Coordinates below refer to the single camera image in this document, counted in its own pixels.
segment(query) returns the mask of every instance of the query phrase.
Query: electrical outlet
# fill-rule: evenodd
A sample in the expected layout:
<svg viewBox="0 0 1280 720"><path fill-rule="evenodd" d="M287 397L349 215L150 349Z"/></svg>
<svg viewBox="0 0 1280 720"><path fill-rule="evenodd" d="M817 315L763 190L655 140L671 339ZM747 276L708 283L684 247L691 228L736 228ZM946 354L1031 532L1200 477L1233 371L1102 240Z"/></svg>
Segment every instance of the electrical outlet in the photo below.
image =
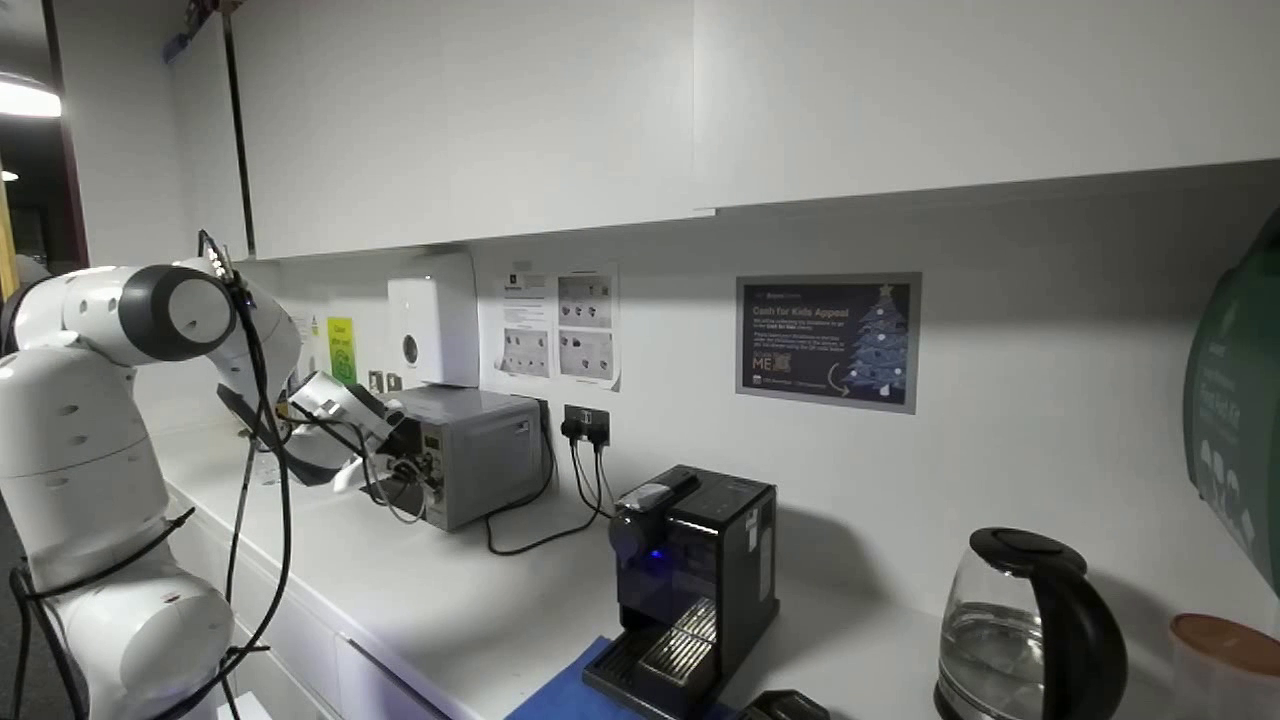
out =
<svg viewBox="0 0 1280 720"><path fill-rule="evenodd" d="M560 378L614 378L614 334L560 334Z"/></svg>
<svg viewBox="0 0 1280 720"><path fill-rule="evenodd" d="M614 280L607 276L560 276L560 323L614 328Z"/></svg>
<svg viewBox="0 0 1280 720"><path fill-rule="evenodd" d="M508 328L505 334L505 371L549 378L549 334Z"/></svg>
<svg viewBox="0 0 1280 720"><path fill-rule="evenodd" d="M563 405L563 419L575 419L583 427L583 438L606 438L606 444L614 441L607 438L607 411L606 409L582 409L582 405Z"/></svg>

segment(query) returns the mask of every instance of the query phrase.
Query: coffee machine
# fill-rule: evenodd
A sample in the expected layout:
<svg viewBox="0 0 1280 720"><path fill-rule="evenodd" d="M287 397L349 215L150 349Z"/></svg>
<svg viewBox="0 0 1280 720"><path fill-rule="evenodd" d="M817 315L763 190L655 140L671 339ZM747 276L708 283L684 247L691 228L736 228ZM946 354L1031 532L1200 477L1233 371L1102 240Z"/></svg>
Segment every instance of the coffee machine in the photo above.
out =
<svg viewBox="0 0 1280 720"><path fill-rule="evenodd" d="M607 529L623 632L588 679L647 716L696 716L777 617L777 490L671 467Z"/></svg>

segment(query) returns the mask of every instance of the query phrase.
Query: ceiling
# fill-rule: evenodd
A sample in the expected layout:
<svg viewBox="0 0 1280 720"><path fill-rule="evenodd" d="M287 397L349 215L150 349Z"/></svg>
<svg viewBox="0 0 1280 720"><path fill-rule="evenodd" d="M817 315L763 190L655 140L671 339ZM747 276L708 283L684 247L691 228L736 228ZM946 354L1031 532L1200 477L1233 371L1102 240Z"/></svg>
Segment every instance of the ceiling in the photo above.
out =
<svg viewBox="0 0 1280 720"><path fill-rule="evenodd" d="M40 0L0 0L0 71L21 71L53 85Z"/></svg>

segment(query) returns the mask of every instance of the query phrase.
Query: wall label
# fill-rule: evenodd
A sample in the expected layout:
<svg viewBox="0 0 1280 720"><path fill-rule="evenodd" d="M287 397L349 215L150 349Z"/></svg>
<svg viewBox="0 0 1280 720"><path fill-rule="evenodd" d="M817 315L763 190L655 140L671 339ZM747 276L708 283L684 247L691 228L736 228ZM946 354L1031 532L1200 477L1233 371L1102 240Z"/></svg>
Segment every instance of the wall label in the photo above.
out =
<svg viewBox="0 0 1280 720"><path fill-rule="evenodd" d="M742 280L742 391L918 409L922 276Z"/></svg>

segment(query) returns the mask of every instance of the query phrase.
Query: white countertop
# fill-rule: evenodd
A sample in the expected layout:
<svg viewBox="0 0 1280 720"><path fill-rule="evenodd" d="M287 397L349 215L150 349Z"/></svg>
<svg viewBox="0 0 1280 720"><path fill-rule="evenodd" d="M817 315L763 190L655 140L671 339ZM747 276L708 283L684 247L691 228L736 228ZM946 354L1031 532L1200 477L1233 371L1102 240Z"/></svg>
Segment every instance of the white countertop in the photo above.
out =
<svg viewBox="0 0 1280 720"><path fill-rule="evenodd" d="M160 467L182 501L232 529L246 444L205 411L150 419ZM277 566L277 466L262 458L246 548ZM317 595L366 646L397 657L464 711L508 716L598 638L618 638L614 553L598 532L499 560L485 532L444 536L401 526L370 496L294 483L294 587ZM558 501L499 526L499 546L569 526ZM848 536L781 510L781 617L727 686L744 703L763 687L799 687L848 720L928 720L935 620L879 602Z"/></svg>

